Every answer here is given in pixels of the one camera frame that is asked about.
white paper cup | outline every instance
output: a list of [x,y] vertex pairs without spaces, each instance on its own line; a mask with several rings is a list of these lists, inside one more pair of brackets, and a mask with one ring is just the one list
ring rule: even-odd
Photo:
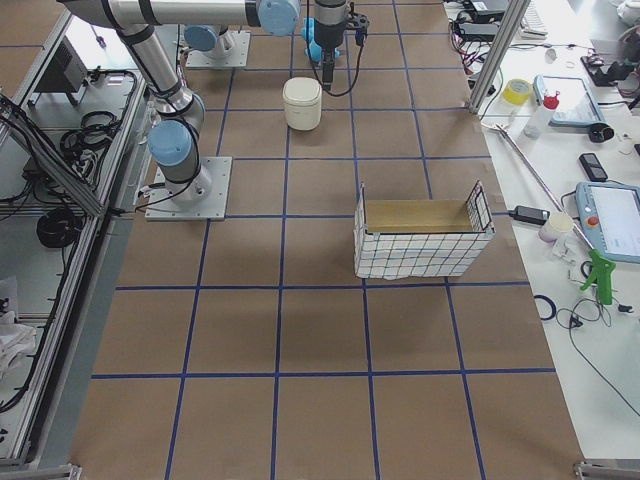
[[573,219],[564,212],[552,212],[540,228],[538,236],[545,242],[555,242],[573,230]]

white desk surface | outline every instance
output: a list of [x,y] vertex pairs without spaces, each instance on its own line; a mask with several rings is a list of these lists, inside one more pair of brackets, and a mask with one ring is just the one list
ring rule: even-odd
[[[565,0],[536,0],[536,6],[550,32],[546,43],[591,45]],[[553,63],[545,60],[545,48],[509,50],[501,66],[505,83],[510,78],[532,81],[540,73],[587,77],[579,60],[585,49],[554,48],[558,58]],[[592,86],[592,89],[600,102],[621,100],[615,88]],[[511,123],[512,137],[558,197],[574,190],[578,182],[588,181],[578,163],[578,156],[584,152],[598,155],[609,178],[640,185],[640,156],[633,150],[633,144],[640,143],[640,117],[632,116],[626,106],[602,107],[607,123],[616,131],[616,136],[604,144],[591,143],[586,133],[557,130],[532,141],[520,132],[534,110],[532,100],[514,108],[496,99],[483,122]],[[521,204],[553,210],[543,190],[510,147],[498,134],[484,130],[507,206]],[[575,206],[571,198],[567,200],[567,205]],[[551,253],[551,247],[538,238],[537,227],[518,222],[513,222],[513,227],[534,294],[547,295],[558,308],[572,308],[583,295],[578,284],[568,280],[568,272],[573,272],[573,278],[581,278],[579,265],[587,259],[586,249],[575,237],[569,240],[577,252],[577,266],[572,267]],[[613,287],[616,298],[623,304],[634,305],[636,313],[620,314],[614,305],[609,308],[610,328],[601,322],[585,323],[573,330],[573,337],[583,353],[640,410],[640,264],[618,262]],[[541,316],[548,315],[547,305],[540,302],[538,307]],[[593,313],[585,308],[585,314]],[[640,417],[578,355],[567,330],[553,320],[545,322],[544,329],[585,457],[640,458]]]

blue object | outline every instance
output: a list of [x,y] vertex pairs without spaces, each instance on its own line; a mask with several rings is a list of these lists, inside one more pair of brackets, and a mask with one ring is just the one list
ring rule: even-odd
[[189,156],[193,139],[186,126],[176,120],[165,120],[149,133],[151,155],[163,167],[175,167]]
[[[305,18],[303,22],[302,30],[300,30],[300,36],[305,42],[309,42],[309,48],[304,49],[304,53],[307,54],[311,60],[318,63],[322,59],[322,48],[315,41],[315,19],[314,18]],[[335,49],[335,57],[338,58],[340,56],[340,52],[338,49]]]
[[218,43],[218,34],[208,25],[187,25],[184,27],[184,39],[194,50],[208,52]]
[[560,92],[560,105],[549,122],[556,127],[588,127],[594,123],[606,123],[604,115],[583,78],[536,75],[533,91],[538,104],[544,93]]
[[299,16],[299,0],[262,0],[258,7],[260,25],[276,37],[291,35]]
[[576,203],[582,231],[602,256],[640,263],[640,187],[581,182],[576,186]]

yellow tape roll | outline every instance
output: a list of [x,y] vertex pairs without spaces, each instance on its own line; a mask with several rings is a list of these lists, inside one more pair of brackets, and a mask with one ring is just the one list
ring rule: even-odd
[[529,99],[531,93],[533,93],[533,88],[529,82],[520,78],[514,78],[507,82],[507,86],[504,87],[504,91],[502,92],[502,98],[514,105],[522,105]]

blue ring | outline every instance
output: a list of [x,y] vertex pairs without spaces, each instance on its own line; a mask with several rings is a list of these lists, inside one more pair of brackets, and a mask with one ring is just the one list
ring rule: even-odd
[[535,298],[536,300],[544,300],[545,302],[547,302],[547,305],[551,307],[551,314],[548,317],[540,317],[540,320],[547,321],[556,317],[556,315],[558,314],[558,307],[556,307],[556,304],[553,302],[553,300],[551,300],[546,295],[534,295],[533,298]]

